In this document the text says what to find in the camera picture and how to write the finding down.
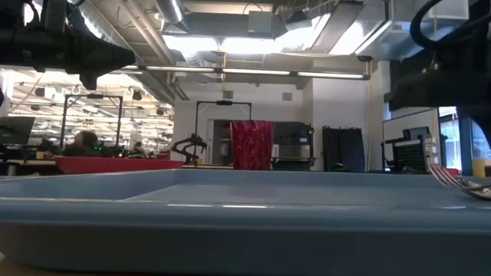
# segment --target computer monitor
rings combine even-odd
[[[0,143],[25,145],[35,117],[0,117]]]

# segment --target vent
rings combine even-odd
[[[231,91],[231,90],[223,91],[223,99],[224,100],[232,100],[233,99],[233,91]]]
[[[293,100],[293,93],[292,92],[283,93],[283,100],[292,101]]]

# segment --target metal frame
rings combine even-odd
[[[208,101],[208,100],[198,100],[196,102],[196,114],[195,114],[195,119],[194,119],[194,135],[198,135],[198,113],[199,113],[199,105],[200,104],[216,104],[216,105],[223,105],[223,106],[231,106],[234,104],[245,104],[249,106],[249,120],[252,119],[252,103],[245,103],[245,102],[232,102],[232,101],[227,101],[227,100],[217,100],[217,101]],[[196,145],[194,145],[194,155],[196,155]]]
[[[68,99],[71,97],[76,97],[79,100],[82,97],[86,97],[87,99],[104,99],[106,98],[116,98],[120,100],[120,106],[118,108],[117,114],[117,131],[116,131],[116,146],[120,144],[120,130],[121,130],[121,116],[123,114],[123,96],[105,96],[100,94],[88,94],[88,95],[73,95],[67,94],[64,95],[64,106],[63,106],[63,120],[61,121],[61,136],[60,136],[60,149],[63,149],[64,144],[64,127],[67,122],[67,110],[70,106],[68,106]]]

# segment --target red tray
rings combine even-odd
[[[155,159],[98,157],[55,157],[56,166],[66,174],[118,173],[155,169],[180,169],[184,162]]]

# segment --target blue plastic tray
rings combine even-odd
[[[491,202],[431,176],[166,170],[0,181],[0,251],[69,271],[491,273]]]

